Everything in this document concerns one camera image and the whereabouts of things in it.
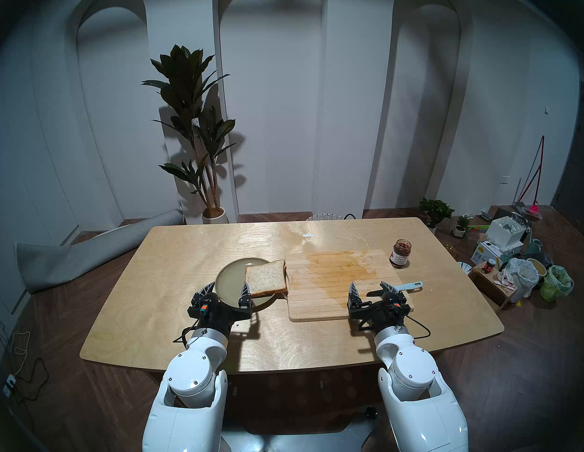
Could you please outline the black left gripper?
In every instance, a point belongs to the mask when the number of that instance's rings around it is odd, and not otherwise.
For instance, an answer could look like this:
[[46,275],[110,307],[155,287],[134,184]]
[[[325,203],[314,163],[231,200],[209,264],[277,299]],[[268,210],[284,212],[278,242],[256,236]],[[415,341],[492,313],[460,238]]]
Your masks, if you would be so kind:
[[212,292],[214,286],[211,282],[194,294],[188,315],[196,319],[194,328],[216,330],[228,338],[234,323],[251,318],[252,296],[248,284],[243,283],[238,307],[230,306]]

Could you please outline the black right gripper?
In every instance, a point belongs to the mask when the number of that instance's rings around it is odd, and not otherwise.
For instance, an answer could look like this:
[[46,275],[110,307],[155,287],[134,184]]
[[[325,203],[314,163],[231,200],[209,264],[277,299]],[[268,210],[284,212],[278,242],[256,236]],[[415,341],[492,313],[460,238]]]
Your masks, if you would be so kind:
[[405,327],[404,319],[412,309],[405,295],[384,281],[380,282],[380,287],[383,290],[382,301],[363,302],[355,282],[351,282],[347,306],[349,319],[359,321],[357,331],[380,333],[390,327],[397,331],[402,331]]

